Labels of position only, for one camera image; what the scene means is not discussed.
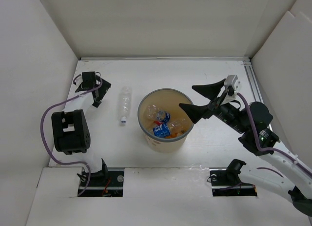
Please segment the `clear unlabelled plastic bottle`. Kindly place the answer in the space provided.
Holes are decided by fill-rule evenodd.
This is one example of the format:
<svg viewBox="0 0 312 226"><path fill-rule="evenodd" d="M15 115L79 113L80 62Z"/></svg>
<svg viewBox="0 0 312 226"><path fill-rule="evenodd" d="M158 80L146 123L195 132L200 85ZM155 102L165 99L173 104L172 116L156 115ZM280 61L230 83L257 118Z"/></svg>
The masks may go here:
<svg viewBox="0 0 312 226"><path fill-rule="evenodd" d="M126 125L130 111L131 111L131 103L132 103L132 89L131 87L125 86L121 89L119 94L119 120L121 125Z"/></svg>

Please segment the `clear bottle light blue label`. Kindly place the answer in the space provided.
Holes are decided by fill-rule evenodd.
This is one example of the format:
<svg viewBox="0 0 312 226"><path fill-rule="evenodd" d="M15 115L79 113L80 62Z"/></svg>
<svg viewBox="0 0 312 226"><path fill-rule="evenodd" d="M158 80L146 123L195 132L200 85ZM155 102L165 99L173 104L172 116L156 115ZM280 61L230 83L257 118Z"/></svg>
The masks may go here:
<svg viewBox="0 0 312 226"><path fill-rule="evenodd" d="M153 104L147 106L144 115L145 118L151 121L158 121L162 123L167 123L171 118L171 114L168 111Z"/></svg>

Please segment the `clear bottle dark blue label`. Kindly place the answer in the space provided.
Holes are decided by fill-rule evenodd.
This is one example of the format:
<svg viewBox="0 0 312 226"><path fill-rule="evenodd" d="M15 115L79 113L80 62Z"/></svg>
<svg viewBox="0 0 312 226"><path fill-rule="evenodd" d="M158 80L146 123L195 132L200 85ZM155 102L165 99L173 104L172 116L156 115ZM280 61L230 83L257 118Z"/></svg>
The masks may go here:
<svg viewBox="0 0 312 226"><path fill-rule="evenodd" d="M169 127L167 126L166 123L162 123L160 125L157 125L156 127L153 128L153 134L154 136L158 138L166 138L171 135Z"/></svg>

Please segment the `clear bottle red cap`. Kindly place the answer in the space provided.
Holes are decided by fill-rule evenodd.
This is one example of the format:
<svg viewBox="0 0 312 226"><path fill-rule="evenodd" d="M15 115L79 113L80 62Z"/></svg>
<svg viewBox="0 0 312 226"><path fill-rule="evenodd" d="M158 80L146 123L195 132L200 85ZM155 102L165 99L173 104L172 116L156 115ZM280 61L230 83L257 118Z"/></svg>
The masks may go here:
<svg viewBox="0 0 312 226"><path fill-rule="evenodd" d="M175 119L168 123L168 128L171 134L184 133L189 129L189 123L186 119Z"/></svg>

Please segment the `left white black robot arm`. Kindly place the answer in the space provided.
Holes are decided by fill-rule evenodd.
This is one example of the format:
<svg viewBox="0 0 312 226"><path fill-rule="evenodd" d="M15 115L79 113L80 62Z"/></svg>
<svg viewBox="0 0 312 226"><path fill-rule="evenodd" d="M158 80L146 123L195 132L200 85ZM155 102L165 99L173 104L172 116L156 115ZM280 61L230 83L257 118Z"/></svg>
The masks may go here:
<svg viewBox="0 0 312 226"><path fill-rule="evenodd" d="M97 185L104 185L109 178L107 165L91 150L91 134L85 115L89 108L100 106L111 84L102 79L100 73L92 71L78 75L73 84L77 87L75 96L65 103L61 112L54 112L51 120L55 150L73 156L75 160L66 163L53 158L53 161L60 165L83 164L90 173L82 172L80 179L86 182L90 178Z"/></svg>

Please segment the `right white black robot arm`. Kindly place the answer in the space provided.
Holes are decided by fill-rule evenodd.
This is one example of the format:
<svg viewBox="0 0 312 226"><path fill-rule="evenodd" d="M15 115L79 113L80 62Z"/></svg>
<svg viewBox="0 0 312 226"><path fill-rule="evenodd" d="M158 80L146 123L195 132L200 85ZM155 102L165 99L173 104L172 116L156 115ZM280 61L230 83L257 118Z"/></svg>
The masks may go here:
<svg viewBox="0 0 312 226"><path fill-rule="evenodd" d="M292 203L301 213L311 216L311 168L288 150L269 129L273 116L266 105L248 103L239 92L240 88L237 75L229 75L213 84L194 85L192 89L210 102L203 106L180 103L179 107L193 123L216 116L241 134L238 140L245 149L281 173L279 177L261 174L257 168L249 168L244 161L234 159L225 172L229 183L248 183L264 188Z"/></svg>

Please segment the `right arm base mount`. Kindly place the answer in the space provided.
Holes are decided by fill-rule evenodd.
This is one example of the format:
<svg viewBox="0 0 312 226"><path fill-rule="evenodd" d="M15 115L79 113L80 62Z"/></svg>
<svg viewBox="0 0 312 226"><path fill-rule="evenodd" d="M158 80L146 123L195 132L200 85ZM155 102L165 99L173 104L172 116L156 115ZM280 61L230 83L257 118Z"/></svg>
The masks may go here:
<svg viewBox="0 0 312 226"><path fill-rule="evenodd" d="M213 197L257 197L256 187L252 184L243 183L236 176L230 177L226 168L209 168L209 177Z"/></svg>

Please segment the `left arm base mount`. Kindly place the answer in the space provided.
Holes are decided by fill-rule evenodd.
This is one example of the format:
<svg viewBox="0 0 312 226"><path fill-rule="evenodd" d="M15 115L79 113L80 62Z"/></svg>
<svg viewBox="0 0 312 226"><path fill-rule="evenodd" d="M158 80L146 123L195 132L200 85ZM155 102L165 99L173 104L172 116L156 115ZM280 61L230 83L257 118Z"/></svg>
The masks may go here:
<svg viewBox="0 0 312 226"><path fill-rule="evenodd" d="M85 174L80 174L80 184L78 187L79 197L122 197L124 184L124 168L108 168L105 177L91 177L86 190Z"/></svg>

